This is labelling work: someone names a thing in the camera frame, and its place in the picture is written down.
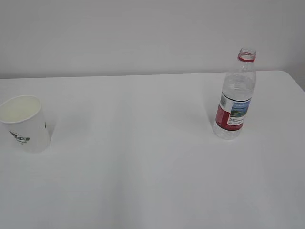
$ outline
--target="cup rim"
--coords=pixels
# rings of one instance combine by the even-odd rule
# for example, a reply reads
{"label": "cup rim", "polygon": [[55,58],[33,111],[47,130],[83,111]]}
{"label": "cup rim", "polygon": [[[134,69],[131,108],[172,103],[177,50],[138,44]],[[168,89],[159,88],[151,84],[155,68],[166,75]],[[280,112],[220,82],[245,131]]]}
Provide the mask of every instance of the cup rim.
{"label": "cup rim", "polygon": [[9,101],[11,100],[14,100],[14,99],[17,99],[17,98],[20,98],[20,97],[32,97],[32,98],[35,98],[39,101],[39,109],[37,110],[37,112],[35,112],[34,114],[32,114],[30,117],[26,118],[26,119],[23,119],[23,120],[20,120],[20,121],[17,121],[17,122],[6,122],[6,121],[3,121],[0,119],[0,122],[4,123],[4,124],[17,124],[17,123],[23,123],[25,121],[28,121],[29,119],[33,118],[35,115],[38,114],[38,112],[41,110],[41,101],[38,97],[34,96],[34,95],[18,95],[18,96],[15,96],[13,98],[10,98],[9,100],[5,101],[4,103],[2,103],[0,105],[0,109],[2,108],[3,105],[5,105],[6,103],[8,103]]}

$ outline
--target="red label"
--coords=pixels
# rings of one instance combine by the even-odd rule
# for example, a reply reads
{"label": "red label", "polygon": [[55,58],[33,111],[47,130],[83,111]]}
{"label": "red label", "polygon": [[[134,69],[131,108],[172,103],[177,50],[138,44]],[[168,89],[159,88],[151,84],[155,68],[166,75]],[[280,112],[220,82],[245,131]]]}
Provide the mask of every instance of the red label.
{"label": "red label", "polygon": [[216,123],[225,130],[239,130],[242,128],[243,123],[240,125],[229,125],[228,124],[228,119],[230,117],[230,113],[225,111],[224,109],[221,108],[221,106],[218,106],[218,111],[216,115]]}

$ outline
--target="printed logo on cup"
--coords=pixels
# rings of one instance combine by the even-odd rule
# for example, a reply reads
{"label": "printed logo on cup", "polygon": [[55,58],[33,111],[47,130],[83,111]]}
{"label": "printed logo on cup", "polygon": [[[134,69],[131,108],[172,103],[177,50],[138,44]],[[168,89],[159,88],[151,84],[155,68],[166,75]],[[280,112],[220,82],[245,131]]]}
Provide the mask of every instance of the printed logo on cup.
{"label": "printed logo on cup", "polygon": [[19,134],[17,134],[17,133],[15,133],[15,132],[13,132],[13,131],[9,131],[14,137],[15,137],[15,139],[19,142],[19,143],[21,143],[21,144],[25,144],[25,143],[27,143],[29,140],[30,140],[30,138],[29,137],[21,137]]}

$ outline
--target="white wall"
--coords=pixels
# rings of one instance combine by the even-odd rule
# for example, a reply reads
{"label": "white wall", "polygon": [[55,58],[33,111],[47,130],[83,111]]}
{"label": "white wall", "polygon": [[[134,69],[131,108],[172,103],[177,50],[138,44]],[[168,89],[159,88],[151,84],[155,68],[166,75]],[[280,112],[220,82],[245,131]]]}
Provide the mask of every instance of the white wall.
{"label": "white wall", "polygon": [[241,46],[305,88],[305,1],[0,3],[2,78],[226,71]]}

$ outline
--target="bottle opening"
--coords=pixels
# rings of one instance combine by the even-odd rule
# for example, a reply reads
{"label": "bottle opening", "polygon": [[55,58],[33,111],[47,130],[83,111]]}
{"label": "bottle opening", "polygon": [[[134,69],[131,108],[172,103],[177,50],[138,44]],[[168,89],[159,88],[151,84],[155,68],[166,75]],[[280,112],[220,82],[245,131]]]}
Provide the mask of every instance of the bottle opening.
{"label": "bottle opening", "polygon": [[256,51],[251,48],[242,48],[238,54],[238,59],[243,62],[254,62],[255,57]]}

